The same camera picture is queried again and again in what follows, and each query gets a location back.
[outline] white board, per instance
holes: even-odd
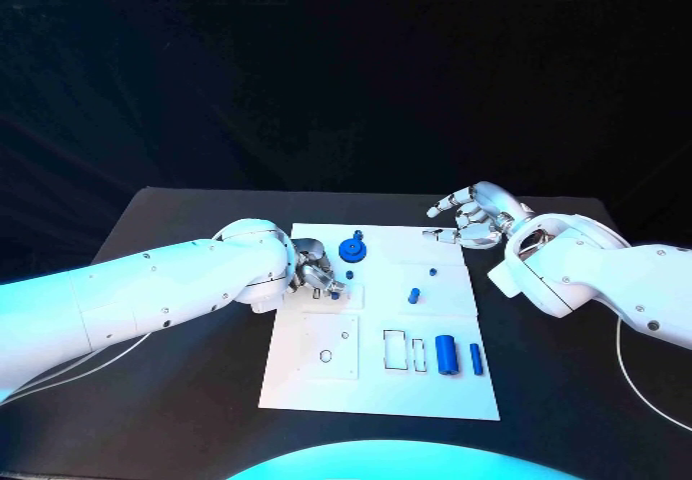
[[[348,264],[338,258],[338,244],[356,229],[364,235],[367,255]],[[425,240],[422,230],[294,224],[292,238],[322,242],[348,292],[338,300],[312,299],[308,288],[285,295],[273,323],[260,408],[500,419],[461,248]],[[413,287],[420,295],[418,303],[409,304]],[[406,370],[384,369],[384,330],[405,332]],[[438,335],[454,336],[458,375],[436,371]],[[422,339],[423,352],[419,344],[413,351],[412,339]],[[480,376],[472,374],[471,343],[481,351]],[[327,362],[320,359],[322,350],[330,352]],[[420,369],[420,355],[425,372],[413,370],[413,359]]]

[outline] black curtain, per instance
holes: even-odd
[[[145,186],[490,180],[596,197],[630,240],[689,246],[684,7],[7,2],[2,279],[86,264]]]

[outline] white cable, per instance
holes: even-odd
[[[89,358],[92,358],[103,350],[105,348],[102,348],[100,350],[96,350],[95,352],[90,352],[80,360],[77,360],[72,365],[69,365],[69,367],[51,373],[47,377],[38,378],[34,382],[27,383],[23,387],[17,388],[14,392],[11,392],[11,394],[15,395],[18,392],[23,392],[27,388],[34,387],[36,385],[38,385],[38,383],[43,383],[46,380],[50,380],[51,378],[54,378],[57,375],[62,375],[64,372],[72,370],[77,365],[80,365],[86,360],[89,360]]]
[[[627,380],[627,383],[630,384],[631,389],[634,390],[634,393],[638,395],[638,398],[641,401],[648,405],[648,408],[670,422],[673,422],[679,427],[681,427],[684,430],[692,432],[692,427],[687,427],[681,422],[679,422],[674,418],[668,417],[653,405],[651,402],[644,398],[641,395],[641,392],[637,390],[637,387],[634,386],[634,383],[631,383],[630,376],[627,375],[627,370],[624,369],[624,364],[622,364],[622,355],[619,353],[619,326],[622,324],[622,319],[617,317],[617,334],[615,334],[615,352],[617,352],[617,362],[619,363],[619,370],[622,371],[624,379]]]
[[[57,385],[62,385],[67,382],[72,382],[73,380],[77,380],[79,378],[85,377],[86,375],[89,375],[90,373],[93,373],[96,370],[100,370],[103,367],[106,367],[118,358],[122,358],[125,356],[126,353],[129,353],[132,350],[134,350],[134,347],[136,347],[136,345],[147,339],[147,337],[151,335],[151,333],[147,333],[141,339],[138,340],[138,342],[115,357],[112,358],[111,360],[108,360],[102,365],[99,365],[96,368],[93,368],[92,370],[89,370],[87,372],[83,372],[82,374],[79,374],[76,377],[72,377],[72,378],[67,378],[66,380],[62,380],[56,383],[51,383],[50,385],[46,385],[43,387],[38,387],[33,390],[28,390],[27,392],[21,393],[20,395],[17,395],[15,397],[11,397],[10,399],[7,399],[2,403],[0,403],[0,407],[2,405],[7,405],[10,402],[12,402],[14,400],[18,400],[21,397],[25,397],[27,395],[30,395],[31,393],[36,393],[36,392],[40,392],[41,390],[46,390],[47,388],[51,388],[51,387],[56,387]]]

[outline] white robotic arm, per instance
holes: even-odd
[[[506,235],[504,260],[488,277],[507,297],[523,293],[555,317],[595,299],[637,331],[692,348],[689,250],[630,247],[609,228],[579,215],[536,216],[488,182],[445,197],[428,216],[454,206],[458,229],[423,235],[465,248],[490,248]]]
[[[256,219],[170,245],[0,286],[0,402],[44,370],[232,300],[262,313],[302,284],[340,292],[317,240]]]

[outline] table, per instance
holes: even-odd
[[[196,238],[237,218],[452,226],[425,211],[442,195],[147,188],[95,262]],[[521,198],[536,212],[612,226],[583,198]],[[302,448],[403,439],[488,450],[586,478],[683,478],[692,434],[647,409],[614,355],[615,319],[591,302],[563,319],[485,277],[501,249],[464,252],[501,421],[258,409],[273,312],[230,304],[151,335],[111,366],[0,408],[0,470],[122,479],[222,479]],[[690,352],[622,327],[622,356],[641,391],[692,421]],[[111,347],[111,358],[132,341]]]

